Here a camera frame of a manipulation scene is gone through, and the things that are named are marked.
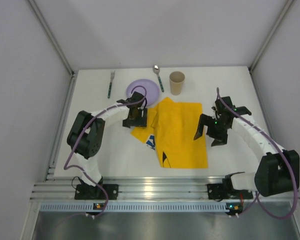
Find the yellow pikachu cloth placemat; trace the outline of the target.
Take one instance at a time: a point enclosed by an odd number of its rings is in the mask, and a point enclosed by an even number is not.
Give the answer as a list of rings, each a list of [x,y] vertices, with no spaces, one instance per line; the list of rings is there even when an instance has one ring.
[[[194,139],[202,112],[201,103],[166,97],[147,109],[147,126],[135,127],[131,135],[155,150],[162,168],[207,169],[206,139]]]

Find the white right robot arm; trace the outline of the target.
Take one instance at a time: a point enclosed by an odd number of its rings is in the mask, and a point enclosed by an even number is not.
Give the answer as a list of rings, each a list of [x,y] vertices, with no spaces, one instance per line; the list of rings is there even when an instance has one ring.
[[[215,116],[201,114],[194,139],[206,133],[213,139],[211,146],[228,142],[228,130],[237,133],[258,160],[254,172],[239,171],[226,175],[222,183],[229,192],[257,191],[269,197],[300,187],[300,156],[295,150],[286,150],[270,138],[255,122],[245,106],[235,106],[229,96],[217,98],[212,108]]]

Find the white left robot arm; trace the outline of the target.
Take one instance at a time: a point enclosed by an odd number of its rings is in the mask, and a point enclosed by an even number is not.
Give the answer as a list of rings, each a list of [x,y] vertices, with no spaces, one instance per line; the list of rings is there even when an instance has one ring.
[[[117,122],[126,128],[147,126],[146,95],[135,91],[129,98],[120,99],[103,110],[82,110],[77,114],[67,136],[66,143],[71,152],[63,169],[81,171],[78,186],[85,194],[99,195],[102,191],[103,177],[96,155],[101,148],[105,128]]]

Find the purple plastic plate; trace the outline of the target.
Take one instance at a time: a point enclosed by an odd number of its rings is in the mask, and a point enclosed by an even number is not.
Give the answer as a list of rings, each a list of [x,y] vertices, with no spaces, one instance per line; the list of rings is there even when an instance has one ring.
[[[127,97],[131,97],[134,92],[142,95],[146,93],[147,106],[151,106],[159,99],[161,90],[154,81],[142,78],[130,83],[125,91]]]

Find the beige paper cup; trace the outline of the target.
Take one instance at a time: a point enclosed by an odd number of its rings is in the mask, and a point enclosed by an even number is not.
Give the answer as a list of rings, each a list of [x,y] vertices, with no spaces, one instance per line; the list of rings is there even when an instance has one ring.
[[[181,93],[183,84],[185,82],[185,75],[180,71],[174,71],[169,75],[170,92],[177,96]]]

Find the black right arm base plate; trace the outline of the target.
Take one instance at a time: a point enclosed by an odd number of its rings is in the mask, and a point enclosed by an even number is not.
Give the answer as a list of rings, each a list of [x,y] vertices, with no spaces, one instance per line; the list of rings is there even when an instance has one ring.
[[[217,202],[222,200],[251,200],[254,197],[253,193],[248,190],[230,191],[222,183],[209,183],[206,186],[208,199]]]

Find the aluminium mounting rail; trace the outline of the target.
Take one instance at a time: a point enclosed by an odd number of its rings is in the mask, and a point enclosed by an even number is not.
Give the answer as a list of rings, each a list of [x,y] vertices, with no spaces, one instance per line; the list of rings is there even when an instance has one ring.
[[[100,172],[105,184],[118,185],[118,200],[206,200],[207,184],[219,184],[225,176],[220,169],[167,169],[154,160],[100,161]],[[69,201],[75,196],[79,181],[77,168],[64,170],[57,161],[48,169],[46,179],[35,183],[32,201]]]

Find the left aluminium frame post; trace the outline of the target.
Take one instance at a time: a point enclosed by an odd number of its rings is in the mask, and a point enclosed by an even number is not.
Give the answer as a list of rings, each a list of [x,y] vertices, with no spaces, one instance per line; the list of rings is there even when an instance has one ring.
[[[58,55],[59,59],[61,60],[63,66],[65,67],[66,71],[73,76],[74,70],[69,64],[62,48],[60,47],[53,31],[51,30],[48,22],[46,21],[42,11],[40,10],[37,2],[35,0],[25,0],[25,2],[28,4],[29,8],[33,12],[34,16],[38,20],[41,28],[43,29],[44,33],[46,34],[49,42],[51,43],[53,49],[55,50],[56,54]]]

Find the aluminium frame post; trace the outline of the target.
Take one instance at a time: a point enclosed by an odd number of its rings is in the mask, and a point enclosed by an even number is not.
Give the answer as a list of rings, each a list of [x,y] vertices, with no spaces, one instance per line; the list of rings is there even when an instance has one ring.
[[[66,71],[73,76],[74,70],[69,64],[62,48],[60,47],[53,31],[51,30],[48,22],[46,21],[42,11],[40,10],[37,2],[35,0],[25,0],[25,2],[28,4],[29,8],[33,12],[34,16],[38,20],[41,28],[43,29],[44,33],[46,34],[49,42],[51,43],[53,49],[55,50],[56,54],[58,55],[59,59],[61,60],[63,66],[65,67]]]
[[[248,67],[249,73],[252,75],[254,70],[256,69],[257,65],[261,61],[262,57],[266,53],[267,49],[271,45],[273,39],[275,38],[275,35],[277,34],[278,30],[282,26],[285,18],[289,14],[290,10],[293,8],[296,0],[286,0],[282,9],[280,10],[279,14],[275,18],[275,21],[273,22],[268,34],[266,35],[264,41],[262,42],[259,50],[257,51],[255,57],[253,58],[253,61],[251,65]]]

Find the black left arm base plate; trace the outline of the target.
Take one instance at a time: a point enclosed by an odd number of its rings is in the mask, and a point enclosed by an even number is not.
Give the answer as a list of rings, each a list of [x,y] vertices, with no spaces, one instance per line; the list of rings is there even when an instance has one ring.
[[[103,184],[103,189],[106,191],[109,200],[116,200],[119,194],[118,184]],[[78,184],[76,186],[75,200],[106,200],[105,193],[97,186],[88,184]]]

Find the right aluminium frame post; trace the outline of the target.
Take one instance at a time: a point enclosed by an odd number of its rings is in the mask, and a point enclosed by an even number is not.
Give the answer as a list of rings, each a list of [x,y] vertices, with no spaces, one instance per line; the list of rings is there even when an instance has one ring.
[[[254,70],[256,69],[257,65],[261,61],[262,57],[266,53],[267,49],[271,45],[273,39],[275,38],[275,35],[277,34],[278,30],[282,26],[285,18],[289,14],[290,10],[293,8],[296,0],[286,0],[282,9],[280,10],[279,14],[275,18],[275,21],[273,22],[268,34],[266,35],[264,41],[262,42],[259,50],[257,51],[255,57],[253,58],[253,61],[251,65],[248,67],[249,73],[252,75]]]

